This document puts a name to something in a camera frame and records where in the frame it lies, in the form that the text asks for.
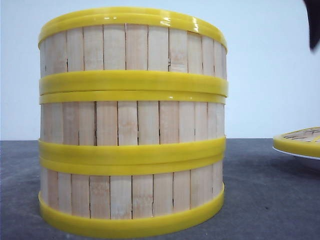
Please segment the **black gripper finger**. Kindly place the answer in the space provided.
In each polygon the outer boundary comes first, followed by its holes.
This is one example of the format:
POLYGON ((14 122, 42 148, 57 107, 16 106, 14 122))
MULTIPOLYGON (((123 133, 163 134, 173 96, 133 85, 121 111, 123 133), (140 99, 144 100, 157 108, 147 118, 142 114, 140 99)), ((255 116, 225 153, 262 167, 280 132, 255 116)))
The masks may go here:
POLYGON ((303 0, 309 25, 309 48, 314 51, 320 42, 320 0, 303 0))

